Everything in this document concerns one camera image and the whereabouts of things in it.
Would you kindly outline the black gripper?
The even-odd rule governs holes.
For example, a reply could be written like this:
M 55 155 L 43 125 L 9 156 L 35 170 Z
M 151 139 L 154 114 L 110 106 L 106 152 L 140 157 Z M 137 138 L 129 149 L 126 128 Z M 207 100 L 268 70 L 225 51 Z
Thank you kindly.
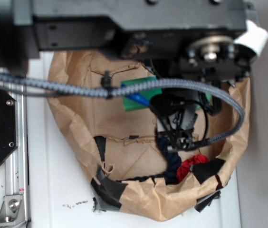
M 149 107 L 157 117 L 157 136 L 168 140 L 168 152 L 190 152 L 210 145 L 207 142 L 208 116 L 215 116 L 222 111 L 222 100 L 212 96 L 210 101 L 205 92 L 169 88 L 153 96 Z M 205 117 L 205 130 L 202 138 L 195 140 L 193 132 L 198 107 Z

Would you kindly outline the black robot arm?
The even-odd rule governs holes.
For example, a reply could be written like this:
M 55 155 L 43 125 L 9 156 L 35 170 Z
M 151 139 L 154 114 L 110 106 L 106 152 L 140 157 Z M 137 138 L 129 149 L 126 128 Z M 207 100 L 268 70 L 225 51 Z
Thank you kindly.
M 257 53 L 240 43 L 258 16 L 244 0 L 0 0 L 0 81 L 50 95 L 128 97 L 152 110 L 172 152 L 211 145 L 243 125 L 243 108 L 220 84 L 250 73 Z M 41 51 L 98 50 L 145 62 L 153 82 L 88 89 L 28 79 Z

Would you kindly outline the white tape on arm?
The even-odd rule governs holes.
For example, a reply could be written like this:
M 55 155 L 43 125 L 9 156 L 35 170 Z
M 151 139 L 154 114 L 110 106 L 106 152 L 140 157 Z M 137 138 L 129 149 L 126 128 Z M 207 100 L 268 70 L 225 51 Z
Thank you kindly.
M 247 47 L 252 50 L 257 57 L 260 57 L 268 41 L 268 31 L 248 19 L 246 20 L 246 27 L 246 32 L 236 38 L 233 43 Z

